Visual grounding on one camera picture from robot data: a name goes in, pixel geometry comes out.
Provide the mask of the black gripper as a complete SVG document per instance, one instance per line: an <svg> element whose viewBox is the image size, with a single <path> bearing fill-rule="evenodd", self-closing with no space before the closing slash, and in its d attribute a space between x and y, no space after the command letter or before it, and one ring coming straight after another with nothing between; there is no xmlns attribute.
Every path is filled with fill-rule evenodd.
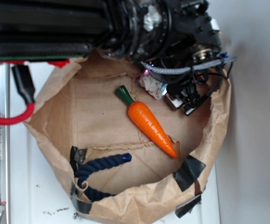
<svg viewBox="0 0 270 224"><path fill-rule="evenodd" d="M206 0L138 0L140 38L135 61L167 84L172 108L192 114L212 94L200 95L197 85L221 68L219 29L208 14Z"/></svg>

